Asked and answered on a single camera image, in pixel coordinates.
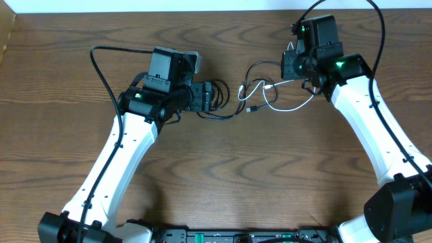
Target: wall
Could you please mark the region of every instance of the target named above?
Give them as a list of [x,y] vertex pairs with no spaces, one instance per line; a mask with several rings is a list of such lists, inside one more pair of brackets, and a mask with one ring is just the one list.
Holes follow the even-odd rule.
[[0,65],[3,55],[6,52],[7,42],[12,31],[14,20],[15,13],[3,0],[0,0]]
[[[116,11],[307,9],[316,0],[5,0],[17,14]],[[431,0],[375,0],[380,8],[432,8]],[[361,0],[328,0],[317,9],[371,8]]]

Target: wood grain surface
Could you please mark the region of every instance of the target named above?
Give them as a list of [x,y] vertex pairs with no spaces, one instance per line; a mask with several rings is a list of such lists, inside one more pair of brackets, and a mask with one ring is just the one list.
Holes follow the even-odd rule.
[[[115,112],[88,56],[92,45],[198,51],[196,81],[223,78],[238,102],[256,61],[280,61],[302,11],[21,14],[0,67],[0,241],[37,242],[45,211],[60,213],[109,135]],[[345,53],[370,66],[380,27],[372,10],[334,14]],[[432,10],[384,10],[387,39],[377,72],[381,94],[415,145],[432,157]],[[150,57],[97,51],[115,94],[146,71]],[[251,78],[278,80],[262,66]],[[276,107],[308,98],[280,86]],[[249,105],[261,104],[257,94]],[[378,190],[352,128],[324,98],[292,113],[264,109],[229,121],[194,113],[165,126],[139,165],[117,222],[144,218],[191,228],[333,226],[362,213]],[[415,236],[432,241],[431,232]]]

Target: green led light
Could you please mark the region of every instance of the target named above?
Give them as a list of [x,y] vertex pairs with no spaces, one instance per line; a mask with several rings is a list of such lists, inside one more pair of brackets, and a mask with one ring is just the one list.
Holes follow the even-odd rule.
[[282,238],[291,238],[292,236],[290,234],[283,234]]
[[342,65],[343,65],[344,63],[345,63],[344,61],[337,61],[337,62],[336,62],[336,65],[337,65],[338,68],[342,68]]

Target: white cable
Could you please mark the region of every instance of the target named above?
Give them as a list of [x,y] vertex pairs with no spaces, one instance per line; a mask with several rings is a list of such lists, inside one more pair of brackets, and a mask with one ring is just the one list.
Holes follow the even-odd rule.
[[305,105],[305,104],[307,104],[309,101],[311,101],[311,99],[314,97],[314,95],[312,94],[312,96],[306,101],[306,102],[304,102],[303,104],[301,104],[300,106],[298,106],[298,107],[296,107],[296,108],[293,108],[293,109],[276,109],[276,108],[274,108],[274,107],[272,107],[270,104],[269,104],[269,102],[268,102],[268,100],[267,100],[267,97],[265,96],[265,88],[263,89],[263,95],[264,95],[264,99],[265,99],[265,102],[269,105],[269,107],[270,108],[272,108],[273,110],[275,110],[275,111],[295,111],[295,110],[297,110],[297,109],[299,109],[299,108],[301,108],[303,105]]
[[292,44],[292,42],[290,42],[290,44],[288,44],[288,48],[286,49],[287,51],[290,50],[290,46],[291,46],[291,50],[294,50],[294,45]]
[[240,87],[238,87],[238,94],[237,94],[237,98],[238,98],[238,100],[239,101],[245,101],[245,100],[247,100],[247,99],[249,99],[253,94],[254,94],[254,92],[257,90],[257,88],[258,88],[258,86],[260,85],[260,84],[262,84],[262,83],[265,83],[265,81],[264,80],[261,80],[256,86],[255,86],[255,88],[254,88],[254,90],[252,90],[252,92],[246,97],[246,98],[244,98],[244,99],[241,99],[240,98],[240,92],[242,92],[242,90],[243,90],[243,85],[241,85]]
[[[287,83],[287,82],[291,82],[291,81],[294,81],[294,80],[286,80],[286,81],[283,81],[283,82],[278,82],[277,84],[275,84],[275,86],[276,86],[276,85],[279,85],[279,84],[285,84],[285,83]],[[273,87],[272,84],[268,84],[268,85],[264,85],[264,86],[263,86],[264,89],[269,89],[269,88],[271,88],[271,87]]]

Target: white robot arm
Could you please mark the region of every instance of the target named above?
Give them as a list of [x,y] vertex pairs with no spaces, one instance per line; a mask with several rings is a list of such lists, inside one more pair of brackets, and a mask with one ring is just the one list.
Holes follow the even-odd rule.
[[[337,85],[331,102],[356,133],[371,160],[380,186],[394,181],[394,176],[399,173],[405,178],[417,175],[417,171],[409,163],[404,162],[404,156],[385,130],[375,110],[370,107],[368,85],[369,79],[366,76],[348,80],[343,86]],[[405,135],[382,99],[376,81],[373,88],[385,120],[410,155],[414,156],[417,165],[426,172],[427,165],[431,164],[430,160],[421,154]],[[339,233],[343,242],[378,242],[370,231],[364,215],[342,223],[339,226]]]
[[[122,118],[124,137],[121,146],[94,193],[85,221],[86,225],[92,225],[93,221],[99,221],[102,230],[110,233],[114,231],[115,219],[126,188],[145,152],[157,137],[155,123],[145,122],[143,116],[125,113]],[[67,216],[69,219],[80,221],[83,210],[82,203],[87,199],[88,192],[111,154],[118,136],[119,127],[117,117],[115,117],[108,141],[99,158],[83,185],[62,210],[62,212],[69,212]]]

